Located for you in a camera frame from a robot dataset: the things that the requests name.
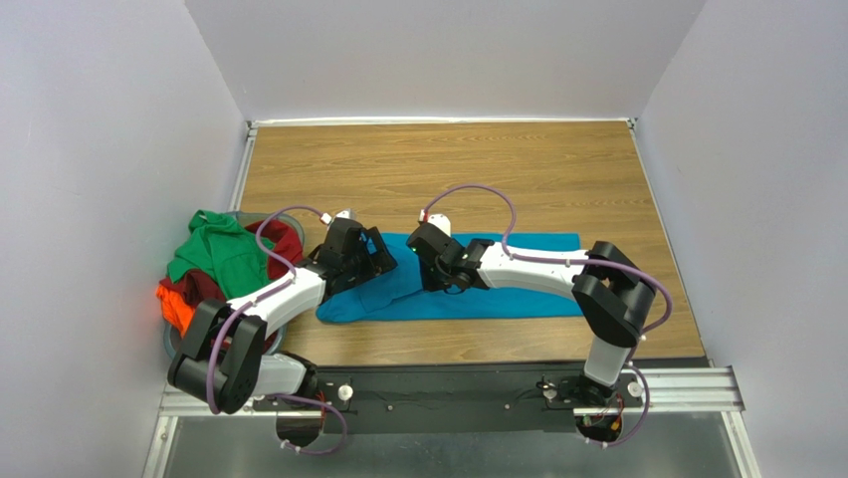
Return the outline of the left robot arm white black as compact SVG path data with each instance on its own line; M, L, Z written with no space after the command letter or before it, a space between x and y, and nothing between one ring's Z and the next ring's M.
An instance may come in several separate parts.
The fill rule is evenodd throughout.
M395 269L376 227L348 217L328 221L323 242L281 279L244 297L205 300L176 350L169 385L234 413L258 395L312 398L316 367L289 353L267 355L266 340L296 316Z

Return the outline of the blue t shirt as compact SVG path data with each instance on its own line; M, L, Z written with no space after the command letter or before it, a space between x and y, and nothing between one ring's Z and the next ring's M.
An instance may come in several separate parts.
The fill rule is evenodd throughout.
M382 238L397 267L329 298L316 311L321 322L536 319L582 315L578 305L570 299L530 290L427 292L423 288L418 259L406 246L408 235L384 233Z

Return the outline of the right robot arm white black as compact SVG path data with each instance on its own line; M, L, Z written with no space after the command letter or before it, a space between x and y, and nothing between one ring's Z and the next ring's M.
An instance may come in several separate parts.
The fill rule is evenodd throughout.
M604 406L638 347L661 284L613 244L588 251L509 248L492 240L461 244L440 227L421 223L406 241L427 291L521 289L574 301L594 334L583 370L565 398Z

